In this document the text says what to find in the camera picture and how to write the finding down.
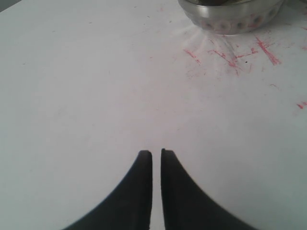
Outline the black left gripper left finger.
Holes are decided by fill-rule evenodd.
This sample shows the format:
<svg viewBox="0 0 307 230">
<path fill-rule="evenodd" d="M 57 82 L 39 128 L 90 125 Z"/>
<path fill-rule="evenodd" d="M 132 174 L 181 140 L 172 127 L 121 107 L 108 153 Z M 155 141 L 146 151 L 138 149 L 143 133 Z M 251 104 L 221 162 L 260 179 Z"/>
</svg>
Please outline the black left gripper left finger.
<svg viewBox="0 0 307 230">
<path fill-rule="evenodd" d="M 152 154 L 148 150 L 142 150 L 125 177 L 107 198 L 66 229 L 148 230 L 152 200 Z"/>
</svg>

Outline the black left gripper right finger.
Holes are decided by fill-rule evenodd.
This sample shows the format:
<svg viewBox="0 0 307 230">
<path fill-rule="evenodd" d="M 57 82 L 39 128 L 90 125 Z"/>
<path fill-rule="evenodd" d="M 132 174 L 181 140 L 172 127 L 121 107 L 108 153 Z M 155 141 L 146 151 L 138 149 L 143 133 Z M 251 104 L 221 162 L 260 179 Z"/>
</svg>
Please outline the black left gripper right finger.
<svg viewBox="0 0 307 230">
<path fill-rule="evenodd" d="M 166 230 L 253 230 L 213 201 L 172 150 L 161 150 L 161 196 Z"/>
</svg>

